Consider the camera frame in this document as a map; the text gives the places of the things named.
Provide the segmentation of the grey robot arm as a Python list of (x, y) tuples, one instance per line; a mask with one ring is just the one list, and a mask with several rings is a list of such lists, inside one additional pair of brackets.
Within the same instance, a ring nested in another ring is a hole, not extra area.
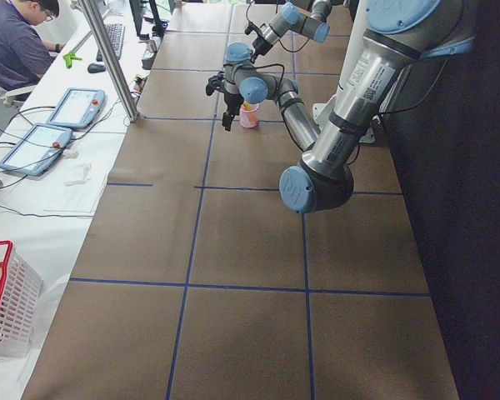
[(247, 17), (244, 33), (256, 33), (252, 42), (251, 63), (259, 56), (265, 56), (273, 46), (280, 42), (289, 31), (298, 33), (307, 40), (323, 43), (329, 34), (328, 17), (336, 6), (343, 6), (354, 19), (359, 1), (285, 1), (282, 6), (277, 2), (277, 13), (268, 24), (256, 25)]
[(478, 7), (476, 1), (361, 1), (347, 48), (355, 62), (344, 64), (337, 92), (313, 117), (293, 81), (259, 72), (254, 63), (288, 32), (323, 42), (333, 2), (285, 2), (269, 24), (247, 26), (257, 35), (252, 44), (228, 45), (224, 69), (209, 80), (207, 93), (223, 94), (225, 128), (244, 103), (275, 102), (302, 149), (299, 163), (280, 178), (283, 203), (301, 214), (337, 208), (353, 193), (348, 159), (403, 69), (420, 60), (467, 53)]

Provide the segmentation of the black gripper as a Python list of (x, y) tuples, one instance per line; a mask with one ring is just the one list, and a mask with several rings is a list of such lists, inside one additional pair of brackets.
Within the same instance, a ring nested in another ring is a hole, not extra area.
[(239, 115), (240, 108), (243, 105), (243, 97), (240, 93), (231, 93), (228, 90), (225, 90), (223, 93), (223, 99), (227, 109), (222, 115), (222, 126), (226, 131), (230, 132), (232, 127), (232, 117)]
[(265, 56), (271, 49), (271, 44), (263, 37), (257, 37), (253, 42), (253, 55), (251, 57), (251, 63), (255, 63), (259, 56)]

